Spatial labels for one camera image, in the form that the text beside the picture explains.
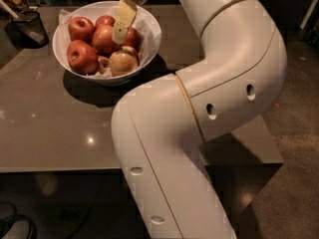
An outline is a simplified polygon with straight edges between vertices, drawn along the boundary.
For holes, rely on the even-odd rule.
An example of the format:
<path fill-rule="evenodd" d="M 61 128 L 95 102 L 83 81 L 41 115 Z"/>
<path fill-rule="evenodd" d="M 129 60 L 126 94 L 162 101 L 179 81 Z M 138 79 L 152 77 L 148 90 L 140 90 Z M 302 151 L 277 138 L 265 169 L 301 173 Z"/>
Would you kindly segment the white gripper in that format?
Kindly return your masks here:
<path fill-rule="evenodd" d="M 122 44 L 137 16 L 137 5 L 143 5 L 148 0 L 120 0 L 114 24 L 113 41 Z"/>

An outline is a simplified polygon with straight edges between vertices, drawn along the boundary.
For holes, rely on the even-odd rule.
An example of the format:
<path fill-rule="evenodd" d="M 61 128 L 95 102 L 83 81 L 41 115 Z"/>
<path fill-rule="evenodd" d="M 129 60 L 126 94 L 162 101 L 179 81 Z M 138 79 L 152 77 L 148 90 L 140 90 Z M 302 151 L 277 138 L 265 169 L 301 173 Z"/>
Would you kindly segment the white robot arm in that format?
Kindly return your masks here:
<path fill-rule="evenodd" d="M 199 147 L 274 101 L 286 49 L 258 0 L 179 1 L 204 57 L 118 101 L 115 151 L 152 239 L 237 239 Z"/>

